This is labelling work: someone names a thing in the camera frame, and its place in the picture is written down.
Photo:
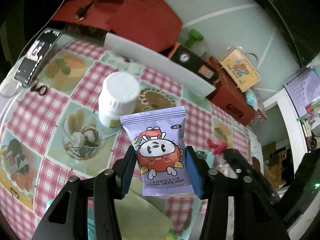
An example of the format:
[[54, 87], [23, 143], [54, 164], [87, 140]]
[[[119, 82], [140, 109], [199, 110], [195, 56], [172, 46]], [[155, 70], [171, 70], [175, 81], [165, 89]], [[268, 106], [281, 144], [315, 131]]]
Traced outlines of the large red gift bag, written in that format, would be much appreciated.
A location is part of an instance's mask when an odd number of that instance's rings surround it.
[[111, 31], [156, 52], [172, 47], [182, 28], [164, 0], [71, 0], [52, 20]]

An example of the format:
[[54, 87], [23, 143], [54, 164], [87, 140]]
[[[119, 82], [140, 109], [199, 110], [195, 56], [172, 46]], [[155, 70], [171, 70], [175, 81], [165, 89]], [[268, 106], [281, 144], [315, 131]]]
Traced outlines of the blue wet wipes pack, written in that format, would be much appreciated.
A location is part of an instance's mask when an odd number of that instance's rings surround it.
[[255, 93], [253, 90], [250, 88], [245, 91], [245, 97], [246, 97], [246, 102], [248, 105], [250, 105], [253, 109], [257, 110], [258, 109], [258, 101], [257, 97], [255, 96]]

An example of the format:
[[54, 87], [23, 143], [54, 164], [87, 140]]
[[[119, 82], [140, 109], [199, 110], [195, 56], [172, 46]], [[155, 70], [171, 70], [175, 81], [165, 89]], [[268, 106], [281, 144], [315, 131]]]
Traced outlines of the purple baby wipes pack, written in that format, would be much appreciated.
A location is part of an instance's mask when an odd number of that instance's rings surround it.
[[145, 196], [192, 193], [186, 168], [184, 106], [140, 112], [120, 117], [143, 180]]

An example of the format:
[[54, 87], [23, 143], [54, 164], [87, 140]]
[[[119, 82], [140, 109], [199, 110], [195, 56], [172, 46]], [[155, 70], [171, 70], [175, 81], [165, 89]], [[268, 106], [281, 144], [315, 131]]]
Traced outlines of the light green cloth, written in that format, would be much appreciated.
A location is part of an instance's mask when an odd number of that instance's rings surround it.
[[165, 239], [172, 221], [142, 196], [143, 183], [133, 180], [122, 200], [115, 200], [122, 239]]

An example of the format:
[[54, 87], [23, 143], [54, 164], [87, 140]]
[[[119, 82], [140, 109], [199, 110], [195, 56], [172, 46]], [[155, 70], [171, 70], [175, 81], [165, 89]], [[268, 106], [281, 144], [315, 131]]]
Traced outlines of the patterned red gift box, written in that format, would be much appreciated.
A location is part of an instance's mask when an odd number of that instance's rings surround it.
[[263, 102], [258, 100], [258, 108], [255, 110], [255, 117], [250, 121], [249, 125], [255, 125], [264, 120], [267, 120], [265, 107]]

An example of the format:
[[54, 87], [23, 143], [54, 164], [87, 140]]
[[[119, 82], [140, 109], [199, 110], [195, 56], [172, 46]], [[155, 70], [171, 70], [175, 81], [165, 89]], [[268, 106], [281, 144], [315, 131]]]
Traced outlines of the black smartphone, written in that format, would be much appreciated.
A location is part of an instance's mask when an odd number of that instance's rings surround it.
[[62, 31], [57, 29], [44, 29], [25, 54], [16, 70], [14, 80], [18, 81], [23, 87], [29, 87], [61, 34]]

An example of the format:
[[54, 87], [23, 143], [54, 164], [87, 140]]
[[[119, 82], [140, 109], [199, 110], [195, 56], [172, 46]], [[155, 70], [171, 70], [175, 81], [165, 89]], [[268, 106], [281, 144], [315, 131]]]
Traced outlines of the purple perforated basket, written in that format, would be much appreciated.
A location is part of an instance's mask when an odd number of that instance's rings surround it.
[[319, 76], [313, 68], [299, 70], [283, 85], [299, 117], [307, 113], [307, 105], [319, 99]]

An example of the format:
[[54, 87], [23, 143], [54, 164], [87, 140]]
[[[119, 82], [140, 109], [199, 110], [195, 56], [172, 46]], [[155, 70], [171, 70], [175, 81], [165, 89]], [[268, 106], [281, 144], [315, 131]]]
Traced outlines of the green dumbbell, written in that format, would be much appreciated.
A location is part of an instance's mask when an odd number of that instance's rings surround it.
[[189, 31], [189, 39], [185, 42], [187, 48], [191, 48], [195, 42], [200, 42], [204, 39], [204, 36], [196, 29]]

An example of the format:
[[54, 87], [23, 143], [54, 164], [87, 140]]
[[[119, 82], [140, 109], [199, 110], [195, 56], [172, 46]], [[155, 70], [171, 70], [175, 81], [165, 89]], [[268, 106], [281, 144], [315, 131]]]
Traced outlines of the black box with dial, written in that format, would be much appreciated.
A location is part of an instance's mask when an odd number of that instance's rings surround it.
[[168, 58], [214, 85], [219, 78], [218, 72], [207, 62], [180, 43], [168, 50]]

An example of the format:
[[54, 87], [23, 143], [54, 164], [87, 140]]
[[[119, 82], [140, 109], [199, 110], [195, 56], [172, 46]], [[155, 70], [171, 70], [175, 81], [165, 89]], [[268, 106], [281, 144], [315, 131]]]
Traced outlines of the white pill bottle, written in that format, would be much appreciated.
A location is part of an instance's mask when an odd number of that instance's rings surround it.
[[134, 112], [139, 93], [139, 82], [126, 72], [115, 72], [106, 77], [98, 98], [101, 124], [107, 128], [119, 128], [120, 117]]

